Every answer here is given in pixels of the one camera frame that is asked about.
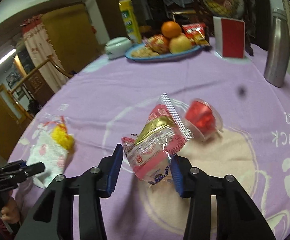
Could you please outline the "person's left hand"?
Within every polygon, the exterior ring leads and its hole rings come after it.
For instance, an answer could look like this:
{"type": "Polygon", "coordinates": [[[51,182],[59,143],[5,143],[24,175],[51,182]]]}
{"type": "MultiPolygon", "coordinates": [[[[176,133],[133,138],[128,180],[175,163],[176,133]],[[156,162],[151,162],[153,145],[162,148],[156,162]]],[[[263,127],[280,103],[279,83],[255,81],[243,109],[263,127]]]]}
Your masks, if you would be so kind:
{"type": "Polygon", "coordinates": [[[7,204],[1,209],[2,221],[9,224],[16,224],[20,221],[20,212],[17,207],[16,200],[12,197],[13,191],[9,191],[9,199],[7,204]]]}

